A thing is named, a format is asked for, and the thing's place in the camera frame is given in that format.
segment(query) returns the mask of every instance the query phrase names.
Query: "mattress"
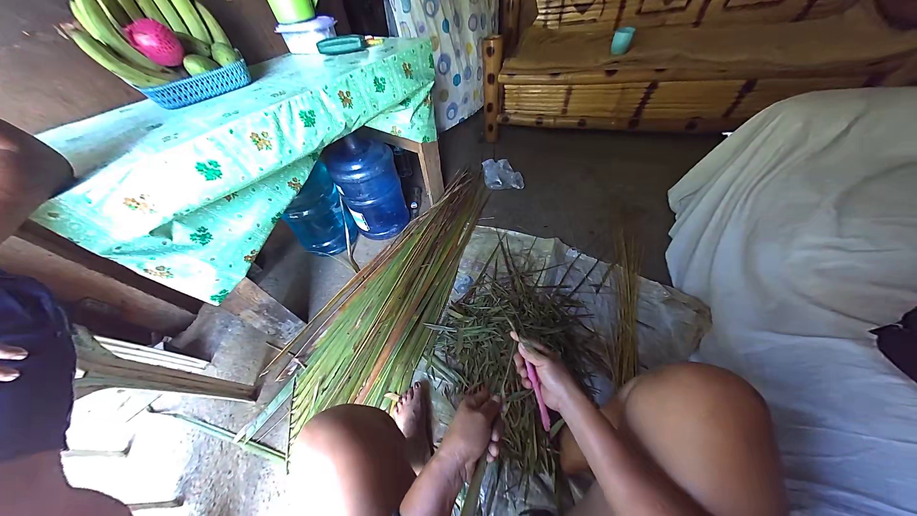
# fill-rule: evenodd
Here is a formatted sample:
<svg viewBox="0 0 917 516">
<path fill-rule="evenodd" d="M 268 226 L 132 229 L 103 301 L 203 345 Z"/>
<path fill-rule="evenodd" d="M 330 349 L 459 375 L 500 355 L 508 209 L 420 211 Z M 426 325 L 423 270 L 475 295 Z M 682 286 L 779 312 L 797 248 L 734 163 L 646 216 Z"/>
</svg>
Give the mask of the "mattress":
<svg viewBox="0 0 917 516">
<path fill-rule="evenodd" d="M 868 333 L 917 306 L 915 196 L 917 88 L 778 102 L 668 192 L 695 357 L 767 400 L 796 513 L 917 514 L 917 383 Z"/>
</svg>

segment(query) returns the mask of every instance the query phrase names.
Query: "green floral tablecloth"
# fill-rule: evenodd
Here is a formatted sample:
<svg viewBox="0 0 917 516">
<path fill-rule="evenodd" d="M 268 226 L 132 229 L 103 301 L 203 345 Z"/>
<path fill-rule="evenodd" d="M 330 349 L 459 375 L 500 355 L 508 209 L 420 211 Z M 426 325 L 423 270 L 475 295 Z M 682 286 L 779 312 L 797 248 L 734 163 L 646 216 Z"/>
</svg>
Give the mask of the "green floral tablecloth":
<svg viewBox="0 0 917 516">
<path fill-rule="evenodd" d="M 148 100 L 39 135 L 80 182 L 32 219 L 219 304 L 326 145 L 364 125 L 436 139 L 429 39 L 386 39 L 333 57 L 288 54 L 251 72 L 251 85 L 190 107 Z"/>
</svg>

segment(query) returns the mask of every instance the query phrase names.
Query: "blue plastic basket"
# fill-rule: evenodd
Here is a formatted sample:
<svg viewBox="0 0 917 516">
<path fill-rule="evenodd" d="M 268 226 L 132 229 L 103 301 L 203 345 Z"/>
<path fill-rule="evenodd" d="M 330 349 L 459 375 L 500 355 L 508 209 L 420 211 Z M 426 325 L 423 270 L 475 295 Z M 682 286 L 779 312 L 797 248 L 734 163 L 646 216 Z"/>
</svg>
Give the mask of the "blue plastic basket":
<svg viewBox="0 0 917 516">
<path fill-rule="evenodd" d="M 245 60 L 241 59 L 227 66 L 200 75 L 194 75 L 181 81 L 173 81 L 162 86 L 138 88 L 140 93 L 166 109 L 178 109 L 190 106 L 202 100 L 213 98 L 242 86 L 251 84 L 251 75 Z"/>
</svg>

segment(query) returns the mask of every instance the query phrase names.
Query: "polka dot curtain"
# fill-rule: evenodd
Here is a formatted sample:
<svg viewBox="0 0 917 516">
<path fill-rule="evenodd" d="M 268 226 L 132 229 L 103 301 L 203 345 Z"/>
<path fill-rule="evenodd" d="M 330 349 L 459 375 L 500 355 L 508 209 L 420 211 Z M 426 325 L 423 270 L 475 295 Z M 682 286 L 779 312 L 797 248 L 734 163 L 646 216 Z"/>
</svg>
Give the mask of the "polka dot curtain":
<svg viewBox="0 0 917 516">
<path fill-rule="evenodd" d="M 497 0 L 389 0 L 398 36 L 430 38 L 436 128 L 444 131 L 484 105 L 481 42 L 497 32 Z"/>
</svg>

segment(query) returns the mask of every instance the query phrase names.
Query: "pink knife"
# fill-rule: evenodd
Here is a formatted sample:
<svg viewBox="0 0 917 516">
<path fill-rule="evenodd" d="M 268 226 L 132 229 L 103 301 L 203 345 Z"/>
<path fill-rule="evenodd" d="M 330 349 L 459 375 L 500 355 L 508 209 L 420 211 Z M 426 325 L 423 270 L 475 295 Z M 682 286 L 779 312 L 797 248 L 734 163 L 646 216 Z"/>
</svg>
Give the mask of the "pink knife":
<svg viewBox="0 0 917 516">
<path fill-rule="evenodd" d="M 532 390 L 535 391 L 535 399 L 538 400 L 538 411 L 541 412 L 541 426 L 545 432 L 551 431 L 551 417 L 547 415 L 547 405 L 545 399 L 541 396 L 541 380 L 538 379 L 538 372 L 531 362 L 525 361 L 525 371 L 528 372 L 528 379 L 532 382 Z"/>
</svg>

